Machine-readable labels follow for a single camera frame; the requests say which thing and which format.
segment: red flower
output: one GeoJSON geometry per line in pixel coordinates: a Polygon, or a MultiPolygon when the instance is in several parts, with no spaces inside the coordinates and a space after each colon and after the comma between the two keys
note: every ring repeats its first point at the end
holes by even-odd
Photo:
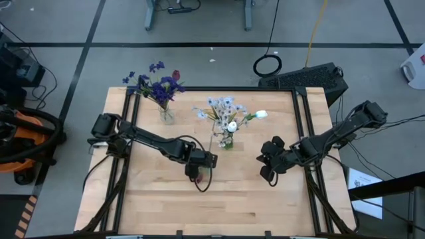
{"type": "Polygon", "coordinates": [[[173,77],[175,80],[180,80],[180,72],[179,72],[178,70],[174,70],[174,71],[173,71],[173,75],[172,75],[172,77],[173,77]]]}

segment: orange object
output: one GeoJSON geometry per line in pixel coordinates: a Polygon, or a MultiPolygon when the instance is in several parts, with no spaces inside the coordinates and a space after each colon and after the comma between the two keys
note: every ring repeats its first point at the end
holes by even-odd
{"type": "MultiPolygon", "coordinates": [[[[25,120],[37,125],[43,125],[40,120],[34,117],[26,116],[22,114],[21,112],[17,112],[16,115],[17,118],[21,120],[25,120]]],[[[34,139],[34,143],[36,145],[42,144],[47,140],[47,136],[36,133],[31,130],[23,129],[21,127],[18,127],[16,130],[15,137],[21,137],[21,138],[27,138],[27,139],[34,139]]],[[[4,163],[0,164],[0,173],[8,173],[8,172],[17,172],[21,171],[23,169],[28,169],[33,167],[35,164],[35,161],[32,159],[25,159],[24,163],[14,162],[14,163],[4,163]]]]}

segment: striped tape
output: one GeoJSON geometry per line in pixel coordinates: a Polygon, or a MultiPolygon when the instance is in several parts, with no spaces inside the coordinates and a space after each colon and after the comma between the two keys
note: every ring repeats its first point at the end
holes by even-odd
{"type": "Polygon", "coordinates": [[[15,238],[24,238],[27,232],[29,221],[33,215],[35,205],[37,203],[37,197],[31,196],[25,205],[25,209],[22,212],[21,219],[18,223],[18,227],[15,231],[15,238]]]}

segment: table leg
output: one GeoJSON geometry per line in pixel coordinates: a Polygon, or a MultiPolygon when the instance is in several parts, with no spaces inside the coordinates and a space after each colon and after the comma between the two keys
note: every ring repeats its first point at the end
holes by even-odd
{"type": "Polygon", "coordinates": [[[245,0],[245,31],[252,28],[252,0],[245,0]]]}
{"type": "Polygon", "coordinates": [[[150,31],[152,29],[153,15],[155,13],[155,0],[146,0],[146,3],[145,30],[150,31]]]}

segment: yellow cable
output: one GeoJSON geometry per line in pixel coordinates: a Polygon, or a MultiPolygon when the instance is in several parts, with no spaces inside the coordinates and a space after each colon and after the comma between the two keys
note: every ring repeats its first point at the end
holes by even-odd
{"type": "Polygon", "coordinates": [[[320,21],[323,16],[323,13],[325,12],[326,6],[327,6],[327,0],[324,0],[323,5],[321,6],[321,9],[320,9],[319,18],[317,19],[316,24],[314,24],[314,29],[311,34],[310,43],[308,44],[308,53],[307,53],[307,59],[305,60],[305,67],[307,67],[307,64],[308,64],[310,51],[311,51],[311,45],[313,44],[313,39],[314,39],[314,36],[316,35],[317,26],[319,26],[320,24],[320,21]]]}

